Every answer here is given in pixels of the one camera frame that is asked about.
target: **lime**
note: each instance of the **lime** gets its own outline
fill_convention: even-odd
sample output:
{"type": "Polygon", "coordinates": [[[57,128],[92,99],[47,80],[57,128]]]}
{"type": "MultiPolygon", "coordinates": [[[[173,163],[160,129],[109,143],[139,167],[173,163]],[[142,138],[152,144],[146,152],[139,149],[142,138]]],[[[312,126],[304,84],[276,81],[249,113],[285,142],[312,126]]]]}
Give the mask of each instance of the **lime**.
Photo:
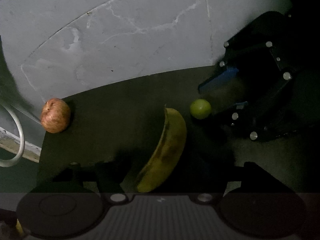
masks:
{"type": "Polygon", "coordinates": [[[196,119],[204,119],[211,113],[211,105],[207,100],[197,99],[190,105],[190,113],[196,119]]]}

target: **dark table surface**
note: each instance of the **dark table surface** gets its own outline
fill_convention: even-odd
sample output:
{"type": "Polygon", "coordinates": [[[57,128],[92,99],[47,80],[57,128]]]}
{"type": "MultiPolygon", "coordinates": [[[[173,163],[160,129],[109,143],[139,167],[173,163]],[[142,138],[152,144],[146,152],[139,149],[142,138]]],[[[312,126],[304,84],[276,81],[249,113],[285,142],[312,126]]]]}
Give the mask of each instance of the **dark table surface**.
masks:
{"type": "Polygon", "coordinates": [[[132,170],[122,184],[134,190],[132,182],[148,161],[164,125],[164,106],[184,117],[188,137],[179,164],[163,191],[224,191],[225,183],[212,183],[211,165],[232,165],[233,156],[223,148],[225,135],[208,121],[190,116],[190,103],[200,98],[197,87],[209,78],[214,67],[183,69],[130,79],[76,95],[64,100],[74,116],[62,133],[46,133],[39,162],[38,182],[58,174],[71,162],[90,166],[112,161],[115,156],[133,156],[132,170]]]}

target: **white curved tube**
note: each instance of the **white curved tube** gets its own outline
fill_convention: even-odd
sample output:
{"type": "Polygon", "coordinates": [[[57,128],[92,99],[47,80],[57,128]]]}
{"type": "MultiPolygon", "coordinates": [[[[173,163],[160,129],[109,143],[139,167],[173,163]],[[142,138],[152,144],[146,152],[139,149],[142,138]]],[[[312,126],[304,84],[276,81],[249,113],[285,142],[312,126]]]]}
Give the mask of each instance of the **white curved tube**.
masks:
{"type": "Polygon", "coordinates": [[[12,159],[10,159],[10,160],[1,160],[0,159],[0,167],[10,167],[10,166],[13,166],[13,165],[17,164],[19,159],[23,155],[25,140],[24,140],[23,130],[22,130],[20,121],[19,121],[18,117],[16,116],[16,114],[14,113],[12,107],[9,104],[7,104],[4,101],[2,101],[2,100],[0,100],[0,104],[12,116],[13,120],[15,121],[15,123],[16,123],[16,125],[18,127],[19,136],[20,136],[20,147],[19,147],[19,151],[18,151],[17,155],[15,157],[13,157],[12,159]]]}

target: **banana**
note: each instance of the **banana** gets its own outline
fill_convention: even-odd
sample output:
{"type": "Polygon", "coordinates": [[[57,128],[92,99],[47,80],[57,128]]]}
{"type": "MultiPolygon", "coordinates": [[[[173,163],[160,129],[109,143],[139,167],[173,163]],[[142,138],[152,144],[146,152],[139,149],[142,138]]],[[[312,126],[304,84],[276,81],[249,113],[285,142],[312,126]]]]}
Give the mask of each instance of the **banana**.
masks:
{"type": "Polygon", "coordinates": [[[187,127],[182,115],[173,108],[165,108],[162,134],[156,150],[139,172],[138,192],[150,192],[159,187],[171,174],[183,152],[187,127]]]}

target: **bolt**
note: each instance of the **bolt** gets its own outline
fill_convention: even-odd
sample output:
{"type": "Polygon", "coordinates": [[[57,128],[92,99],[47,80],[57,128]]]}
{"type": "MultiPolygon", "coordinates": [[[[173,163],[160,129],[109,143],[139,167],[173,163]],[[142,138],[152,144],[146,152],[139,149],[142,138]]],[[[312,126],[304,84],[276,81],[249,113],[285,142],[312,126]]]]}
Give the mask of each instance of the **bolt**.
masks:
{"type": "Polygon", "coordinates": [[[290,80],[292,78],[291,74],[289,72],[284,72],[283,73],[283,78],[285,80],[290,80]]]}
{"type": "Polygon", "coordinates": [[[250,139],[252,141],[256,140],[258,138],[258,134],[256,132],[252,132],[250,133],[250,139]]]}
{"type": "Polygon", "coordinates": [[[237,120],[239,117],[239,114],[238,113],[233,113],[232,114],[232,120],[237,120]]]}
{"type": "Polygon", "coordinates": [[[120,194],[120,193],[116,193],[116,194],[113,194],[110,196],[110,199],[113,201],[113,202],[122,202],[125,200],[125,195],[123,194],[120,194]]]}
{"type": "Polygon", "coordinates": [[[266,42],[266,46],[267,46],[268,48],[271,48],[271,47],[272,47],[272,42],[271,42],[271,41],[267,41],[267,42],[266,42]]]}
{"type": "Polygon", "coordinates": [[[198,200],[201,202],[209,202],[212,200],[212,196],[208,193],[202,193],[198,196],[198,200]]]}

